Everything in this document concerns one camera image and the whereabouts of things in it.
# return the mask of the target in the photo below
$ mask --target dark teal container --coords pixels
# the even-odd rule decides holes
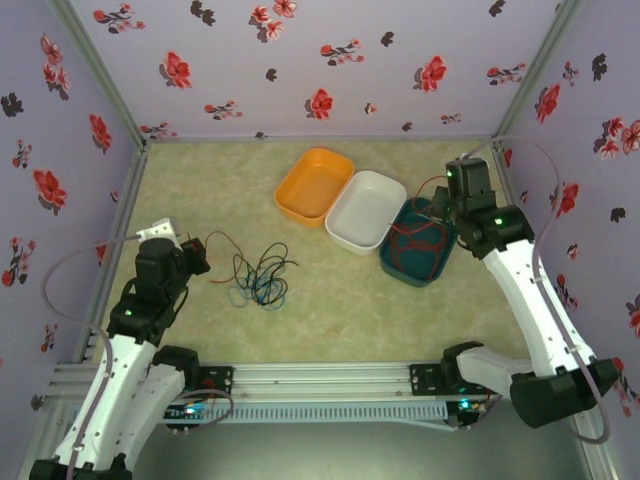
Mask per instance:
[[[416,213],[414,211],[413,205],[411,204],[412,201],[413,199],[405,202],[394,223],[424,224],[431,221],[427,215],[423,213]],[[415,200],[415,204],[417,210],[424,210],[431,204],[431,201],[427,198],[417,198]],[[379,251],[382,270],[401,282],[407,283],[413,287],[426,287],[429,285],[442,273],[442,270],[449,259],[449,255],[451,254],[451,250],[453,250],[456,243],[456,237],[458,236],[458,232],[456,232],[456,228],[451,222],[446,222],[444,226],[447,229],[447,243],[440,251],[440,255],[436,255],[435,252],[419,250],[403,252],[400,256],[402,271],[396,268],[393,262],[393,257],[391,256],[390,239],[392,231],[389,230],[389,233],[382,242]],[[408,235],[403,235],[398,232],[395,232],[395,235],[397,236],[396,244],[399,248],[402,248],[409,243]],[[442,235],[443,234],[440,229],[429,227],[411,235],[411,240],[426,241],[431,244],[437,244],[442,240]],[[433,271],[435,262],[438,263],[437,266],[435,266],[436,271],[433,277],[429,278],[429,275]]]

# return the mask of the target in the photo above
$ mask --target marbled floor surface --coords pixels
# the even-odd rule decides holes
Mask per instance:
[[[175,217],[183,232],[204,240],[223,230],[257,263],[273,242],[290,259],[285,305],[269,312],[255,304],[236,308],[227,285],[210,279],[232,272],[233,247],[215,236],[208,245],[211,272],[193,277],[190,295],[163,344],[198,351],[203,362],[331,362],[434,360],[451,345],[479,340],[498,353],[526,357],[507,301],[484,265],[455,247],[442,276],[416,289],[385,274],[377,254],[355,255],[335,245],[323,227],[309,229],[285,218],[274,202],[284,176],[311,147],[350,158],[403,183],[413,195],[422,181],[474,141],[367,141],[333,143],[162,144],[152,148],[129,233]],[[487,149],[492,184],[502,187]],[[435,186],[424,194],[430,196]],[[134,276],[136,242],[125,245],[107,312]]]

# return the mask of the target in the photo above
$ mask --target red wire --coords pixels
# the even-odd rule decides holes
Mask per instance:
[[[244,255],[242,254],[242,250],[240,250],[240,247],[238,246],[238,244],[236,244],[236,242],[234,242],[229,235],[227,235],[226,233],[224,233],[221,230],[215,230],[215,231],[211,232],[209,235],[207,235],[207,238],[204,240],[204,248],[205,248],[205,250],[207,249],[207,242],[209,241],[209,238],[211,238],[211,236],[215,235],[216,233],[219,234],[219,235],[222,235],[227,240],[229,240],[231,242],[231,244],[234,247],[236,247],[236,250],[238,250],[238,252],[240,253],[240,257],[244,258]],[[209,282],[211,282],[211,283],[229,283],[230,281],[234,280],[235,278],[236,278],[236,276],[234,274],[231,278],[227,278],[226,280],[209,280]]]
[[[427,180],[425,180],[422,185],[420,185],[420,188],[418,189],[418,192],[416,193],[416,195],[413,197],[413,199],[411,200],[411,207],[413,209],[413,213],[417,213],[417,214],[427,214],[429,212],[429,208],[430,206],[427,206],[423,209],[418,209],[416,207],[416,200],[418,198],[418,196],[420,195],[420,192],[422,192],[422,189],[424,188],[424,186],[431,182],[432,180],[438,179],[438,178],[447,178],[444,175],[438,175],[435,177],[431,177]],[[440,232],[442,233],[442,238],[440,239],[439,242],[432,244],[427,242],[426,240],[413,240],[411,238],[412,235],[421,232],[422,230],[425,230],[427,228],[437,228],[440,230]],[[403,247],[400,247],[398,245],[398,238],[400,235],[398,234],[402,234],[406,237],[408,237],[409,243]],[[438,262],[440,261],[440,255],[442,254],[442,250],[445,248],[445,246],[447,245],[447,241],[448,241],[448,231],[446,229],[446,227],[444,227],[443,225],[440,225],[434,221],[429,221],[429,222],[425,222],[425,223],[411,223],[411,224],[392,224],[391,225],[391,232],[389,234],[389,241],[391,243],[391,260],[394,264],[394,266],[396,267],[397,270],[399,270],[400,272],[404,272],[404,268],[402,267],[402,262],[401,260],[401,255],[404,252],[409,252],[409,251],[420,251],[420,252],[431,252],[436,256],[435,261],[433,262],[433,268],[431,269],[431,272],[429,273],[429,276],[427,277],[426,280],[430,280],[433,278],[433,276],[436,274],[436,271],[438,269]]]

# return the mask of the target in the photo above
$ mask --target gray cable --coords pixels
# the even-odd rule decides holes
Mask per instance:
[[[222,420],[224,420],[226,418],[229,418],[233,414],[233,411],[235,409],[235,403],[233,402],[233,398],[231,397],[231,395],[229,395],[227,392],[225,392],[223,390],[216,390],[215,388],[213,388],[213,389],[207,388],[207,389],[202,389],[202,390],[193,390],[191,392],[184,392],[184,393],[181,393],[180,395],[178,395],[176,397],[176,400],[180,400],[182,398],[188,398],[188,397],[191,397],[193,395],[201,395],[201,394],[209,394],[209,395],[216,394],[216,395],[220,395],[221,397],[224,397],[227,400],[229,400],[229,408],[227,409],[226,412],[224,412],[223,415],[220,415],[219,417],[214,418],[210,422],[198,425],[197,431],[203,430],[205,428],[213,427],[214,425],[217,425],[218,423],[220,423]],[[186,428],[185,430],[173,429],[173,433],[174,434],[184,433],[184,434],[188,435],[189,434],[189,429],[188,428]]]
[[[560,174],[558,173],[558,167],[556,165],[556,162],[554,161],[553,157],[551,156],[551,154],[542,146],[540,145],[537,141],[535,141],[534,139],[527,137],[525,135],[498,135],[495,136],[483,143],[481,143],[480,145],[478,145],[477,147],[473,148],[469,153],[463,155],[463,158],[469,158],[472,155],[475,155],[476,153],[478,153],[480,150],[482,150],[483,148],[485,148],[487,145],[490,145],[494,142],[500,141],[500,140],[525,140],[526,142],[529,142],[531,145],[533,145],[534,147],[536,147],[538,150],[540,150],[551,162],[551,166],[553,167],[553,172],[556,175],[556,191],[560,192]],[[533,255],[532,255],[532,259],[531,259],[531,265],[533,266],[533,276],[536,279],[540,278],[540,250],[542,248],[542,245],[544,243],[545,238],[547,237],[547,234],[549,233],[549,230],[551,229],[551,223],[553,222],[553,218],[554,218],[554,214],[556,212],[552,211],[551,214],[549,215],[549,218],[547,218],[547,221],[545,222],[544,226],[542,227],[542,231],[540,232],[540,234],[538,235],[538,239],[535,242],[535,246],[533,247]],[[589,443],[592,445],[600,445],[602,443],[605,443],[608,439],[609,436],[611,435],[611,422],[609,420],[609,415],[604,407],[604,402],[602,399],[602,395],[600,394],[600,390],[598,390],[598,386],[596,385],[596,382],[593,378],[593,376],[591,375],[591,372],[589,372],[589,369],[587,368],[587,366],[585,365],[584,361],[582,360],[582,357],[580,356],[580,354],[578,353],[578,350],[576,348],[575,343],[573,343],[573,340],[571,338],[571,335],[569,334],[569,332],[567,331],[566,327],[564,326],[564,323],[562,322],[562,319],[560,318],[560,315],[558,314],[553,302],[551,301],[551,298],[549,297],[549,293],[547,292],[546,288],[544,288],[544,285],[542,284],[542,282],[537,281],[536,285],[538,286],[538,290],[540,290],[540,294],[542,295],[542,298],[544,299],[545,303],[547,304],[547,308],[549,309],[549,311],[551,312],[551,315],[553,316],[553,319],[556,322],[556,325],[558,326],[558,329],[560,330],[560,333],[562,334],[562,339],[564,340],[564,342],[567,344],[567,346],[569,347],[569,350],[571,351],[571,353],[573,354],[573,357],[576,360],[576,363],[578,364],[578,366],[580,367],[580,370],[582,371],[582,374],[584,375],[584,378],[587,380],[587,383],[589,384],[589,388],[591,389],[591,392],[593,393],[594,398],[596,399],[596,403],[598,404],[598,409],[600,410],[600,415],[602,415],[602,435],[598,438],[589,438],[589,437],[585,437],[577,432],[574,432],[573,430],[570,430],[570,432],[577,437],[579,440],[585,442],[585,443]]]
[[[92,323],[88,323],[85,322],[83,320],[79,320],[77,318],[73,318],[70,317],[69,315],[67,315],[64,312],[61,312],[60,310],[58,310],[53,303],[51,303],[51,299],[49,298],[49,294],[47,293],[47,284],[49,283],[49,279],[51,278],[51,275],[53,275],[53,272],[56,271],[56,269],[62,265],[64,262],[66,262],[67,260],[70,260],[73,257],[76,257],[82,253],[85,253],[89,250],[94,250],[96,247],[102,247],[102,246],[107,246],[107,245],[115,245],[118,243],[124,243],[127,242],[129,240],[137,240],[139,238],[138,235],[132,235],[129,237],[124,237],[124,238],[116,238],[115,240],[108,240],[105,242],[98,242],[98,243],[94,243],[93,245],[89,246],[89,247],[84,247],[78,250],[74,250],[71,253],[66,254],[64,257],[62,257],[60,260],[58,260],[57,262],[55,262],[53,265],[51,265],[51,268],[49,268],[49,270],[47,271],[47,273],[45,273],[44,278],[42,279],[42,282],[40,284],[40,293],[42,294],[42,298],[44,300],[45,305],[47,306],[47,308],[49,310],[51,310],[53,313],[55,313],[56,315],[64,318],[65,320],[67,320],[69,323],[73,323],[75,325],[78,325],[82,328],[91,328],[92,330],[94,330],[102,339],[102,341],[104,342],[104,349],[105,349],[105,353],[107,356],[107,363],[106,363],[106,372],[105,372],[105,376],[102,379],[102,382],[100,382],[100,386],[98,387],[98,392],[96,393],[96,396],[94,397],[93,401],[91,402],[91,405],[89,406],[89,410],[87,411],[87,415],[85,415],[85,418],[82,422],[82,424],[80,425],[80,428],[78,429],[78,434],[76,435],[76,441],[73,445],[73,451],[71,452],[71,458],[69,460],[69,468],[67,469],[67,475],[66,475],[66,480],[73,480],[73,472],[75,470],[76,467],[76,463],[78,462],[78,452],[79,449],[82,448],[82,439],[87,431],[87,428],[89,426],[89,422],[91,421],[91,418],[93,417],[93,414],[95,413],[96,409],[98,408],[98,404],[100,403],[100,400],[102,399],[102,396],[104,395],[104,391],[107,388],[107,383],[109,382],[109,379],[111,378],[111,371],[113,369],[113,348],[111,346],[111,342],[109,341],[109,336],[106,334],[106,332],[104,330],[102,330],[102,328],[100,327],[100,325],[95,325]]]

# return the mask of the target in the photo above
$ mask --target cable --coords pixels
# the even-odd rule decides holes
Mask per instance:
[[[440,257],[442,255],[442,251],[447,247],[447,243],[449,240],[449,232],[447,228],[433,220],[430,220],[428,217],[431,205],[427,205],[424,208],[418,208],[416,205],[416,201],[422,192],[422,189],[429,182],[444,178],[444,175],[437,175],[435,177],[428,178],[420,188],[416,192],[416,194],[411,199],[411,209],[412,212],[410,214],[423,216],[426,221],[425,222],[415,222],[415,223],[394,223],[391,224],[391,229],[389,232],[389,244],[391,246],[391,261],[393,262],[396,270],[400,272],[404,272],[404,267],[402,266],[401,256],[406,252],[428,252],[435,255],[435,260],[433,261],[433,266],[431,268],[431,272],[425,279],[426,281],[431,280],[437,273]],[[414,240],[413,235],[427,229],[436,229],[440,231],[440,240],[436,243],[431,243],[427,240]]]
[[[203,423],[202,425],[198,425],[197,429],[198,430],[202,430],[205,428],[209,428],[209,427],[213,427],[214,425],[217,425],[218,423],[220,423],[222,420],[229,418],[232,414],[233,411],[235,409],[235,403],[233,401],[233,398],[231,397],[231,395],[229,395],[227,392],[223,391],[223,390],[216,390],[215,388],[205,388],[202,390],[193,390],[191,392],[185,392],[182,393],[180,395],[178,395],[176,397],[176,400],[180,400],[182,398],[189,398],[192,395],[201,395],[201,394],[208,394],[210,395],[219,395],[221,397],[226,398],[227,400],[229,400],[229,409],[224,412],[224,414],[220,415],[218,418],[214,418],[213,420],[211,420],[210,422],[207,423]],[[172,430],[174,435],[177,435],[178,433],[184,434],[184,435],[189,435],[189,428],[185,427],[184,430],[177,430],[177,429],[173,429]]]
[[[79,325],[82,328],[91,328],[92,330],[94,330],[100,336],[102,341],[104,342],[104,349],[105,349],[105,354],[106,354],[106,357],[107,357],[106,358],[106,366],[105,366],[104,377],[102,378],[102,382],[100,382],[100,386],[98,387],[98,391],[96,393],[96,396],[93,398],[93,401],[89,405],[89,409],[87,410],[87,414],[85,415],[85,418],[82,421],[82,424],[80,425],[80,428],[78,429],[78,434],[76,435],[76,441],[75,441],[75,443],[73,445],[73,451],[71,452],[71,458],[69,460],[69,468],[67,469],[67,475],[66,475],[66,479],[67,480],[72,480],[73,479],[73,474],[74,474],[74,471],[75,471],[76,463],[78,462],[78,453],[82,449],[82,439],[83,439],[83,437],[84,437],[84,435],[85,435],[85,433],[87,431],[87,428],[89,426],[89,422],[93,418],[93,414],[95,413],[96,409],[98,408],[98,404],[100,403],[100,400],[102,399],[102,396],[104,395],[104,391],[107,388],[107,383],[109,382],[109,379],[111,378],[111,371],[113,369],[113,347],[111,346],[111,341],[109,340],[109,336],[106,334],[106,332],[104,330],[102,330],[100,325],[94,325],[92,323],[85,322],[83,320],[79,320],[79,319],[70,317],[66,313],[63,313],[60,310],[58,310],[53,305],[53,303],[51,303],[51,299],[49,298],[49,294],[47,293],[47,284],[49,283],[49,279],[53,275],[53,272],[55,272],[56,269],[60,265],[62,265],[64,262],[66,262],[67,260],[70,260],[71,258],[76,257],[76,256],[78,256],[78,255],[80,255],[82,253],[85,253],[85,252],[89,251],[89,250],[95,250],[97,247],[102,247],[102,246],[107,246],[107,245],[116,245],[116,244],[119,244],[119,243],[127,242],[129,240],[137,240],[138,238],[139,238],[138,235],[131,235],[131,236],[128,236],[128,237],[116,238],[115,240],[109,240],[109,241],[105,241],[105,242],[94,243],[93,245],[91,245],[89,247],[85,247],[85,248],[81,248],[81,249],[78,249],[78,250],[74,250],[73,252],[66,254],[60,260],[56,261],[51,266],[51,268],[49,268],[47,273],[45,273],[44,277],[42,278],[42,282],[40,283],[40,293],[42,294],[42,298],[44,300],[45,306],[49,310],[51,310],[53,313],[58,315],[59,317],[62,317],[65,320],[67,320],[69,323],[72,323],[72,324],[75,324],[75,325]]]
[[[215,231],[211,232],[209,235],[207,235],[207,238],[204,240],[204,248],[205,248],[205,250],[207,249],[207,243],[209,242],[209,238],[211,238],[211,236],[215,235],[215,234],[224,236],[227,240],[229,240],[231,242],[231,244],[234,247],[236,247],[236,250],[238,250],[238,253],[240,254],[240,256],[244,257],[244,255],[242,254],[242,250],[240,249],[238,244],[236,244],[236,242],[234,242],[229,235],[227,235],[226,233],[224,233],[221,230],[215,230]],[[234,272],[234,274],[231,277],[227,278],[226,280],[209,280],[209,282],[210,283],[229,283],[229,282],[235,280],[235,278],[236,278],[236,274]]]
[[[467,245],[465,245],[464,243],[462,243],[462,242],[460,241],[460,237],[456,238],[456,243],[458,244],[458,246],[459,246],[460,248],[462,248],[462,249],[466,250],[467,252],[470,252],[470,251],[471,251],[471,249],[470,249]]]
[[[283,255],[269,255],[270,251],[278,246],[284,248]],[[267,310],[277,310],[284,305],[285,294],[289,290],[289,284],[286,280],[279,277],[278,274],[286,265],[292,264],[296,267],[299,264],[293,260],[287,260],[289,248],[282,242],[275,242],[265,250],[260,257],[258,265],[254,268],[242,255],[233,256],[233,273],[236,284],[246,303],[237,305],[236,307],[245,306],[249,300],[252,300],[261,307],[268,307]]]
[[[187,298],[189,298],[189,287],[184,287],[184,296],[182,297],[182,301],[180,302],[180,305],[178,306],[178,308],[176,309],[175,315],[178,316],[178,313],[180,313],[180,310],[182,310],[182,307],[184,307],[184,304],[187,302]]]
[[[260,257],[258,266],[254,268],[246,260],[242,253],[242,249],[238,244],[221,230],[215,230],[207,235],[204,242],[205,249],[207,248],[209,238],[214,234],[224,236],[236,248],[238,253],[236,253],[232,258],[233,275],[224,280],[209,280],[209,282],[214,284],[225,284],[235,280],[236,286],[230,287],[227,290],[227,295],[231,305],[236,308],[246,307],[249,304],[249,301],[253,301],[265,310],[269,311],[281,308],[284,305],[284,296],[289,290],[289,285],[284,279],[277,277],[276,275],[278,273],[284,273],[285,265],[288,263],[299,266],[296,262],[286,259],[289,254],[289,248],[282,242],[271,244],[271,246],[267,248]],[[266,257],[269,251],[278,245],[284,247],[284,255],[271,255]],[[243,267],[245,268],[246,274],[244,276],[240,276],[240,272]],[[236,302],[234,297],[231,295],[234,291],[239,292],[239,302]]]
[[[524,135],[498,135],[481,143],[477,147],[473,148],[469,153],[463,155],[463,158],[469,158],[472,155],[475,155],[476,153],[478,153],[483,148],[485,148],[487,145],[490,145],[492,143],[495,143],[501,140],[525,140],[529,142],[531,145],[533,145],[534,147],[536,147],[538,150],[540,150],[551,162],[551,166],[553,167],[553,171],[556,176],[556,189],[557,191],[560,191],[561,181],[560,181],[560,174],[558,173],[558,167],[556,165],[556,162],[554,161],[551,154],[542,145],[540,145],[538,142],[536,142],[530,137],[527,137]],[[558,202],[558,209],[559,208],[561,208],[561,202]],[[598,386],[596,385],[595,379],[591,375],[591,372],[589,372],[589,369],[587,368],[584,361],[582,360],[582,357],[578,353],[578,349],[575,343],[573,342],[571,335],[567,331],[567,328],[564,326],[564,322],[560,318],[560,314],[556,310],[555,305],[552,302],[551,297],[549,296],[549,293],[547,292],[546,288],[544,288],[544,285],[542,284],[542,282],[539,281],[539,279],[541,278],[540,277],[540,263],[541,263],[540,251],[542,249],[542,245],[551,228],[551,223],[553,222],[555,213],[556,213],[555,209],[552,209],[551,214],[549,215],[549,218],[547,218],[547,221],[542,227],[542,231],[538,235],[538,240],[535,242],[535,245],[533,247],[533,254],[531,258],[531,265],[533,267],[533,276],[534,276],[534,279],[536,279],[535,282],[536,282],[536,285],[538,286],[538,290],[540,291],[542,298],[547,304],[547,308],[551,312],[551,315],[555,320],[556,325],[560,330],[560,333],[562,334],[562,339],[567,344],[569,350],[573,355],[573,358],[575,359],[576,363],[580,367],[580,371],[582,372],[582,374],[584,375],[584,378],[589,384],[589,388],[591,389],[591,392],[593,393],[593,396],[596,399],[596,403],[598,404],[600,415],[602,415],[603,427],[602,427],[602,435],[600,437],[598,438],[585,437],[571,429],[570,429],[570,432],[579,440],[585,443],[592,444],[592,445],[600,445],[605,443],[611,435],[611,422],[609,419],[609,415],[604,407],[604,401],[602,399],[602,395],[600,394],[600,390],[598,390]]]

